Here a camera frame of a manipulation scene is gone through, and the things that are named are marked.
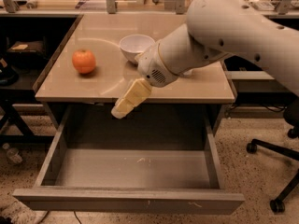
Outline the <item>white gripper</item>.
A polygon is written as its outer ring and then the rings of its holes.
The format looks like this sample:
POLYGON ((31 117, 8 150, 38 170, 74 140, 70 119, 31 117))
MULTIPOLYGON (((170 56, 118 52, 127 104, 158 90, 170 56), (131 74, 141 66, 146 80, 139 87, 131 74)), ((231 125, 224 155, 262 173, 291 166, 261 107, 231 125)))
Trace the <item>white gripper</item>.
POLYGON ((135 56, 137 71, 143 78, 137 78, 130 83, 112 108, 113 117, 122 119, 127 116, 150 97, 152 86, 165 87, 178 79, 178 75, 173 74, 164 64, 159 53, 159 45, 157 42, 135 56))

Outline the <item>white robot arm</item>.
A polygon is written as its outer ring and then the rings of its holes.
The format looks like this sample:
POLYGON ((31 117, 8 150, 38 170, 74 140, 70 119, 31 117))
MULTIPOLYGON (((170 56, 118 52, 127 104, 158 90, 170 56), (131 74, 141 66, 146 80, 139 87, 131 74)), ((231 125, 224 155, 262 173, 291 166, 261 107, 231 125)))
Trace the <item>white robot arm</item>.
POLYGON ((193 69, 235 55, 262 68, 299 95, 299 31, 268 20, 243 0, 193 0, 186 21, 136 56, 140 78, 117 100, 121 119, 193 69))

